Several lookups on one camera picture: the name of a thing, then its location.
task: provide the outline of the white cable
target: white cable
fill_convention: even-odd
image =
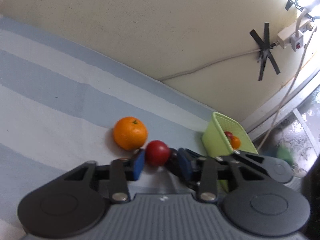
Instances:
[[[224,57],[224,58],[215,60],[215,61],[213,61],[213,62],[207,63],[207,64],[205,64],[205,65],[196,67],[196,68],[191,69],[191,70],[187,70],[187,71],[183,71],[183,72],[178,72],[178,73],[176,73],[176,74],[172,74],[172,75],[169,75],[169,76],[165,76],[165,77],[159,78],[158,80],[161,81],[161,82],[163,82],[163,81],[165,81],[165,80],[172,79],[172,78],[175,78],[175,77],[180,77],[180,76],[192,74],[192,73],[197,72],[197,71],[199,71],[199,70],[201,70],[201,69],[204,69],[204,68],[206,68],[206,67],[209,67],[209,66],[211,66],[211,65],[213,65],[213,64],[216,64],[216,63],[219,63],[219,62],[228,60],[228,59],[232,59],[232,58],[235,58],[235,57],[241,57],[241,56],[244,56],[244,55],[252,54],[252,53],[255,53],[255,52],[259,52],[259,51],[260,51],[260,49],[255,49],[255,50],[251,50],[251,51],[248,51],[248,52],[239,53],[239,54],[236,54],[236,55],[233,55],[233,56]]]
[[[317,30],[317,26],[314,26],[314,27],[312,28],[312,33],[311,33],[311,35],[310,35],[310,38],[309,38],[309,40],[308,40],[308,43],[306,44],[305,49],[304,49],[304,51],[303,51],[303,54],[302,54],[302,57],[301,57],[301,60],[300,60],[299,67],[298,67],[298,70],[297,70],[296,74],[294,75],[293,81],[292,81],[292,83],[291,83],[288,91],[286,92],[286,94],[285,94],[284,97],[282,98],[281,102],[279,103],[278,109],[277,109],[277,111],[276,111],[275,117],[273,118],[273,121],[272,121],[272,123],[271,123],[271,126],[270,126],[268,132],[266,133],[266,135],[264,136],[263,140],[262,140],[261,143],[259,144],[257,150],[260,150],[260,148],[262,147],[262,145],[265,143],[266,139],[268,138],[271,130],[273,129],[273,126],[274,126],[274,124],[275,124],[275,122],[276,122],[276,119],[277,119],[277,117],[278,117],[278,114],[279,114],[279,112],[280,112],[280,109],[281,109],[281,107],[282,107],[282,104],[283,104],[283,102],[286,100],[286,98],[287,98],[287,96],[289,95],[289,93],[290,93],[290,91],[291,91],[294,83],[295,83],[296,80],[297,80],[297,77],[298,77],[298,75],[299,75],[299,72],[300,72],[300,70],[301,70],[301,68],[302,68],[302,63],[303,63],[304,57],[305,57],[305,55],[306,55],[307,48],[308,48],[308,46],[309,46],[309,43],[310,43],[311,38],[312,38],[312,36],[313,36],[313,33],[314,33],[316,30]]]
[[[299,15],[298,19],[297,19],[297,24],[296,24],[296,37],[299,37],[299,29],[300,29],[300,24],[302,21],[302,18],[309,12],[309,9],[304,8],[301,12],[301,14]]]

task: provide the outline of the small orange in basket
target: small orange in basket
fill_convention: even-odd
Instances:
[[[233,149],[239,149],[241,145],[241,141],[237,136],[233,136],[232,139],[230,140],[230,143]]]
[[[127,151],[142,147],[147,137],[148,130],[145,125],[132,116],[120,119],[113,128],[113,139]]]

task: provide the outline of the red tomato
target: red tomato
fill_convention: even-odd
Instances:
[[[163,166],[170,156],[169,147],[162,141],[151,141],[146,148],[146,162],[152,166]]]
[[[237,136],[234,136],[231,139],[231,146],[233,147],[233,149],[239,149],[240,145],[241,145],[240,139]]]
[[[224,134],[225,134],[228,138],[230,138],[230,139],[233,138],[232,132],[225,131]]]

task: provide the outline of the round black disc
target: round black disc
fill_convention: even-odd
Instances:
[[[268,175],[277,182],[287,183],[292,180],[291,167],[284,160],[265,158],[264,166],[268,167]]]
[[[28,233],[65,238],[92,228],[105,209],[105,202],[97,192],[71,182],[31,192],[21,200],[18,217]]]
[[[302,194],[268,181],[247,181],[225,197],[222,208],[239,228],[268,237],[291,234],[310,216],[309,202]]]

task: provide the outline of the gray gripper base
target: gray gripper base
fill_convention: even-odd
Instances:
[[[285,186],[293,189],[294,191],[301,192],[303,178],[293,177],[291,181],[284,184]]]
[[[93,229],[65,240],[271,240],[246,234],[229,224],[214,204],[191,194],[137,194],[117,204]],[[44,240],[26,235],[23,240]],[[300,233],[272,240],[306,240]]]

